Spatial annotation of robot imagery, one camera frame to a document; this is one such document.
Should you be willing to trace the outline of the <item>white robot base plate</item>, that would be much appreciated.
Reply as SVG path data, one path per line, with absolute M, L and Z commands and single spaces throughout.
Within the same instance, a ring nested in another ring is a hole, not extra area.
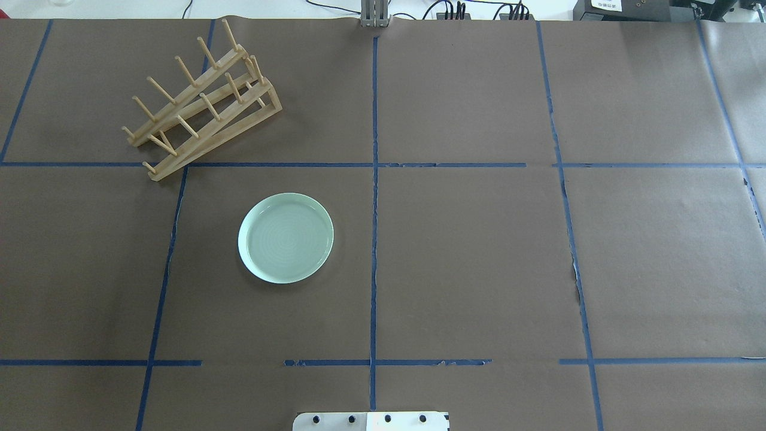
M 450 430 L 447 412 L 304 412 L 293 420 L 293 430 Z

